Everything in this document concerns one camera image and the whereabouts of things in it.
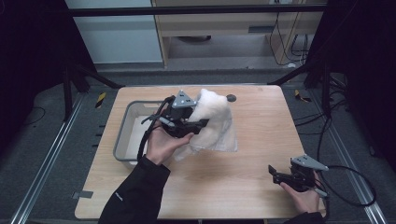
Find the white cloth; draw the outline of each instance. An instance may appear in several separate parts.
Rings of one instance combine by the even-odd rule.
[[[196,134],[190,143],[178,148],[174,153],[175,160],[180,161],[201,149],[218,151],[237,151],[236,132],[233,127],[233,116],[227,97],[213,91],[201,89],[197,96],[197,106],[189,122],[209,119],[206,127]]]

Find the wooden tabletop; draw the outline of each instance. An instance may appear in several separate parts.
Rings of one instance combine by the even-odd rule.
[[[273,184],[268,164],[290,173],[290,158],[304,154],[282,90],[278,86],[131,87],[118,92],[80,198],[77,218],[99,218],[111,193],[131,173],[113,156],[126,106],[161,101],[179,90],[194,98],[205,88],[233,94],[230,103],[238,151],[202,150],[173,161],[159,218],[289,218],[297,215],[290,196]]]

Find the black jacket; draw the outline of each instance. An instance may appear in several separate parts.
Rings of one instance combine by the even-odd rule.
[[[98,224],[155,224],[161,208],[163,187],[170,175],[163,165],[157,166],[143,157],[131,174],[108,200]],[[304,213],[285,224],[322,224],[320,213]]]

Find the person's hand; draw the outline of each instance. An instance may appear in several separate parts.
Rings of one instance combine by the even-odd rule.
[[[157,165],[163,164],[169,159],[175,150],[190,142],[194,133],[188,133],[182,138],[175,138],[169,135],[162,127],[161,123],[157,121],[154,125],[154,130],[148,138],[148,150],[146,158]]]
[[[319,195],[313,189],[305,192],[298,192],[283,182],[280,183],[280,187],[282,187],[291,196],[294,201],[294,205],[300,214],[305,212],[315,213],[318,211]]]

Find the wall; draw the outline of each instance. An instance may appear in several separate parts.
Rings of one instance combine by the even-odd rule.
[[[149,0],[66,0],[69,8],[151,7]],[[161,63],[153,16],[75,18],[95,64]]]

